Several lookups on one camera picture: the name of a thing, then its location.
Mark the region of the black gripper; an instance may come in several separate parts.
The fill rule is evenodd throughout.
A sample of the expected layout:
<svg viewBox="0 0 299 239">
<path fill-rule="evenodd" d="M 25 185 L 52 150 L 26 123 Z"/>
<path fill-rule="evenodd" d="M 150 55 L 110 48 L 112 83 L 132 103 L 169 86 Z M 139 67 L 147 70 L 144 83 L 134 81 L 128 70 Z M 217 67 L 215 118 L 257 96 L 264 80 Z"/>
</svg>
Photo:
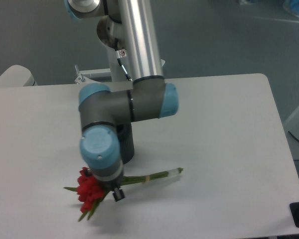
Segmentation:
<svg viewBox="0 0 299 239">
<path fill-rule="evenodd" d="M 94 173 L 91 173 L 88 168 L 82 168 L 82 176 L 93 177 L 93 183 L 91 184 L 93 188 L 97 187 L 97 188 L 103 188 L 103 190 L 109 189 L 110 191 L 113 191 L 113 197 L 115 201 L 120 201 L 125 198 L 125 194 L 121 189 L 123 176 L 124 176 L 123 171 L 113 179 L 104 180 L 106 178 L 105 176 L 103 177 L 97 176 Z"/>
</svg>

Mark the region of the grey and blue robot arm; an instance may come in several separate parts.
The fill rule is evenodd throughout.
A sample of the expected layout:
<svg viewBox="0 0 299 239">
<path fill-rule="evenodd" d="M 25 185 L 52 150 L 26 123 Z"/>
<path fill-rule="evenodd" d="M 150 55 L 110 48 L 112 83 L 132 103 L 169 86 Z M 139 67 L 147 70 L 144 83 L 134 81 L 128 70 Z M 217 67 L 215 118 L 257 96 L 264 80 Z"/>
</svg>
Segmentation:
<svg viewBox="0 0 299 239">
<path fill-rule="evenodd" d="M 163 76 L 148 0 L 67 0 L 65 6 L 76 19 L 102 18 L 105 26 L 99 27 L 99 39 L 114 51 L 132 84 L 131 89 L 112 92 L 102 83 L 92 83 L 79 93 L 85 175 L 119 201 L 124 198 L 123 165 L 134 155 L 131 124 L 176 114 L 177 90 Z"/>
</svg>

